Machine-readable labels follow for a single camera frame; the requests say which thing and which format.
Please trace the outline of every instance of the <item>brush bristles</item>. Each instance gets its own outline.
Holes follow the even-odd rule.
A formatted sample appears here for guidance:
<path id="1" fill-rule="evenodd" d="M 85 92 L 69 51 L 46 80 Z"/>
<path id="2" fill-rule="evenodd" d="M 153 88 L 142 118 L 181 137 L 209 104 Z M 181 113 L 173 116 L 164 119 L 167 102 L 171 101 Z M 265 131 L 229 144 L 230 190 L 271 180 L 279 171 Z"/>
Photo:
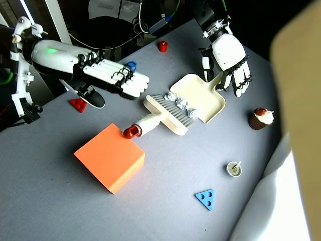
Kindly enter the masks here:
<path id="1" fill-rule="evenodd" d="M 154 95 L 152 96 L 152 98 L 187 128 L 189 128 L 193 124 L 193 119 L 189 118 L 187 111 L 185 109 L 178 108 L 175 101 L 165 100 L 164 97 L 160 94 Z"/>

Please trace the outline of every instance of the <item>robotic hand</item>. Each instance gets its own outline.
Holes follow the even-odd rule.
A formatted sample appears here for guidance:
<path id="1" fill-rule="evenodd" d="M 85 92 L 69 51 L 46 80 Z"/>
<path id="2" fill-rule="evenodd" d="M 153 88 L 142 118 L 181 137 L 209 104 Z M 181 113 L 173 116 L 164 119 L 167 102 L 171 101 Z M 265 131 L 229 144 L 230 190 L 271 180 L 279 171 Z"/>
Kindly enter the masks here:
<path id="1" fill-rule="evenodd" d="M 252 76 L 244 48 L 233 36 L 229 27 L 230 16 L 226 10 L 223 14 L 214 13 L 213 9 L 219 10 L 223 7 L 217 1 L 192 1 L 192 3 L 195 19 L 204 31 L 203 37 L 209 38 L 212 42 L 208 48 L 200 49 L 205 81 L 209 82 L 214 78 L 215 63 L 223 72 L 222 81 L 216 86 L 216 90 L 228 91 L 232 81 L 234 94 L 240 97 L 248 88 Z"/>
<path id="2" fill-rule="evenodd" d="M 32 28 L 32 35 L 25 36 L 23 32 L 29 28 Z M 148 87 L 147 76 L 130 66 L 104 59 L 102 51 L 43 40 L 43 28 L 38 24 L 31 25 L 26 17 L 19 18 L 14 32 L 6 27 L 0 29 L 12 39 L 11 45 L 5 47 L 10 48 L 11 75 L 16 80 L 12 100 L 19 117 L 26 123 L 38 119 L 38 112 L 42 111 L 26 92 L 26 86 L 34 80 L 29 72 L 30 64 L 40 73 L 58 77 L 70 91 L 95 108 L 103 108 L 105 100 L 92 85 L 128 99 L 139 98 Z"/>

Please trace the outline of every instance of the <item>crumpled paper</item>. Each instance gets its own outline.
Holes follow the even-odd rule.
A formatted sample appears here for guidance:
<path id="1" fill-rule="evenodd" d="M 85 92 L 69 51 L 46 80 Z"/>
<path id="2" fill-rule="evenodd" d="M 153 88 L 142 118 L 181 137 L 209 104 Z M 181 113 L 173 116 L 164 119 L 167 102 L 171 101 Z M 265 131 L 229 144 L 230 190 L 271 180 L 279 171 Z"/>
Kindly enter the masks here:
<path id="1" fill-rule="evenodd" d="M 168 94 L 164 96 L 164 99 L 169 101 L 175 101 L 177 100 L 177 94 L 170 91 Z"/>
<path id="2" fill-rule="evenodd" d="M 196 119 L 198 112 L 199 112 L 198 109 L 188 109 L 187 110 L 187 114 L 188 114 L 189 118 L 191 118 L 191 119 Z"/>
<path id="3" fill-rule="evenodd" d="M 180 109 L 187 109 L 187 101 L 184 98 L 176 100 L 176 105 Z"/>

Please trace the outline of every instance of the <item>blue triangular toy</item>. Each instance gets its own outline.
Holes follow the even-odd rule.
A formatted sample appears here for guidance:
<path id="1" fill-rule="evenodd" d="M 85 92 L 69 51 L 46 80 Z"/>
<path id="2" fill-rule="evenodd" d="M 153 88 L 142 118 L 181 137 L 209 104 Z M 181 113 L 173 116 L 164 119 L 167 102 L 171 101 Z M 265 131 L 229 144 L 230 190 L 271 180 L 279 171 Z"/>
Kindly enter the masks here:
<path id="1" fill-rule="evenodd" d="M 200 200 L 200 202 L 206 206 L 206 208 L 210 211 L 213 209 L 213 198 L 214 198 L 214 190 L 210 189 L 204 192 L 200 192 L 195 194 L 196 198 Z"/>

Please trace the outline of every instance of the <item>orange block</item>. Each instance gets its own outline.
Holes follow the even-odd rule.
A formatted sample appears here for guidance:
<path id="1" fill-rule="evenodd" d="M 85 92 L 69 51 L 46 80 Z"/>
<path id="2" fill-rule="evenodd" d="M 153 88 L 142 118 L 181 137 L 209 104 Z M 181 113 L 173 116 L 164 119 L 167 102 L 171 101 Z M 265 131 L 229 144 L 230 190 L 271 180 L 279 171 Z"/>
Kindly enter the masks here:
<path id="1" fill-rule="evenodd" d="M 115 124 L 96 135 L 75 156 L 113 194 L 143 166 L 145 153 Z"/>

